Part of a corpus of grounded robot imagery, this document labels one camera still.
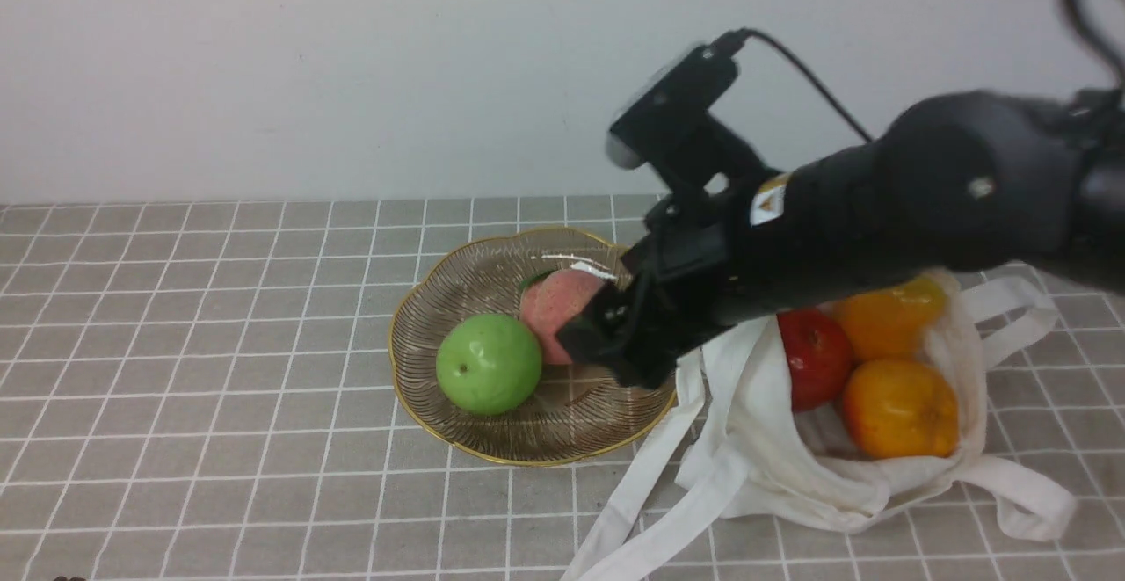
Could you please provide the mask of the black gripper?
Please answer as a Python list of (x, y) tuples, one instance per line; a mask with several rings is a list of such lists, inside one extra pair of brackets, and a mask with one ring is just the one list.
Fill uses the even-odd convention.
[(666, 195), (644, 216), (648, 233), (628, 252), (630, 286), (586, 280), (567, 290), (555, 339), (575, 363), (611, 366), (623, 388), (656, 390), (678, 358), (747, 321), (738, 260), (746, 195), (710, 197), (703, 223)]

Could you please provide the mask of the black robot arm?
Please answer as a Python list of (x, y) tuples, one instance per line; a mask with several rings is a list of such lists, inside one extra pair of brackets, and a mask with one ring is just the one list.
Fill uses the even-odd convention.
[(1071, 102), (972, 91), (928, 98), (867, 144), (780, 177), (708, 113), (662, 91), (610, 134), (659, 169), (670, 200), (558, 332), (573, 360), (659, 388), (680, 357), (752, 318), (1024, 261), (1122, 292), (1122, 93)]

